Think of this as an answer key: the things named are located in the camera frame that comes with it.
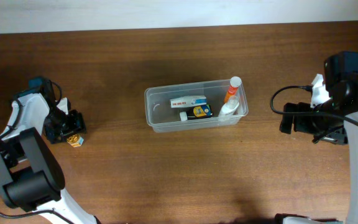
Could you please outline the orange tube with white cap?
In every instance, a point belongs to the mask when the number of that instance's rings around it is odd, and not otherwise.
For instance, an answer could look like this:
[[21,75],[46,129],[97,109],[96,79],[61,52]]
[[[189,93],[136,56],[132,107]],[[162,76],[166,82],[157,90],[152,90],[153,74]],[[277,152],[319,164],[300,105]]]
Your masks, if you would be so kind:
[[241,86],[242,80],[240,77],[232,77],[229,82],[229,88],[226,92],[224,98],[224,103],[227,103],[230,97],[234,96],[237,93],[238,88]]

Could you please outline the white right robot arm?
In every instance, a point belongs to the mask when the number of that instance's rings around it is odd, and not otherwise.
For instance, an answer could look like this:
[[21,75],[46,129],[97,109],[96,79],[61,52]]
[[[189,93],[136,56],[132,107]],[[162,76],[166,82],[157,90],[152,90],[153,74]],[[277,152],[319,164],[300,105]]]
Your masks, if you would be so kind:
[[302,86],[311,93],[310,103],[286,103],[280,131],[310,134],[321,141],[349,147],[351,196],[346,223],[358,223],[358,52],[342,51],[324,62],[324,74]]

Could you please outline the dark bottle with white cap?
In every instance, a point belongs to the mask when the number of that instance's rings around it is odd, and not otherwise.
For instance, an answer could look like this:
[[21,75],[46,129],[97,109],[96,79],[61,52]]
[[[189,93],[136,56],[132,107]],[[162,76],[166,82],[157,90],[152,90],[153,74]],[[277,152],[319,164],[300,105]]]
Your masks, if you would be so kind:
[[187,111],[180,112],[180,120],[188,121],[194,119],[212,118],[214,115],[210,105],[200,105],[190,108]]

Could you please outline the white Panadol medicine box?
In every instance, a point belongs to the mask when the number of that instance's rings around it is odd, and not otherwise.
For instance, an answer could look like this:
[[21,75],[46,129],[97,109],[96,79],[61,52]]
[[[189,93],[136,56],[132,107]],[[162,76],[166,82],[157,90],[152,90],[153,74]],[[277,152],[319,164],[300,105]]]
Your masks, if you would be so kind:
[[192,108],[194,106],[205,105],[207,99],[204,95],[190,95],[174,98],[170,100],[172,108]]

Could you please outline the gold lid balm jar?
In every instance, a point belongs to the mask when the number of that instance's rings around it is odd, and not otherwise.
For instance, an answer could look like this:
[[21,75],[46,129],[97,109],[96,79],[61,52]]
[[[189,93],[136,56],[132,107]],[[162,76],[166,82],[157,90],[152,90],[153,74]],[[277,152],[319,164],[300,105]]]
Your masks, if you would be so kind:
[[72,147],[80,147],[82,146],[84,139],[79,135],[75,134],[67,138],[67,143]]

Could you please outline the white spray bottle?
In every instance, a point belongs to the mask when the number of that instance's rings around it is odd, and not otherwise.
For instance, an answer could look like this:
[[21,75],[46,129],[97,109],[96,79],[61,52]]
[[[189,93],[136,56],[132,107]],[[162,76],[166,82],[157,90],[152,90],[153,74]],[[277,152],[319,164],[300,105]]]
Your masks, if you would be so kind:
[[229,97],[228,101],[222,106],[218,118],[226,119],[234,114],[239,107],[239,98],[237,96]]

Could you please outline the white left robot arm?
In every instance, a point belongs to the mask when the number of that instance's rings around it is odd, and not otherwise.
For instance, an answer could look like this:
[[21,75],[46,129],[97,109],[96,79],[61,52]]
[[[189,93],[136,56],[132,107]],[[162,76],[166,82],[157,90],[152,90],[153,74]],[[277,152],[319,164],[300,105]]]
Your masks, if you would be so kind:
[[93,223],[66,189],[63,170],[48,148],[67,142],[84,142],[83,116],[55,89],[60,86],[44,77],[29,80],[28,89],[11,101],[12,113],[0,134],[0,197],[9,208],[22,214],[0,217],[20,219],[40,215],[50,223]]

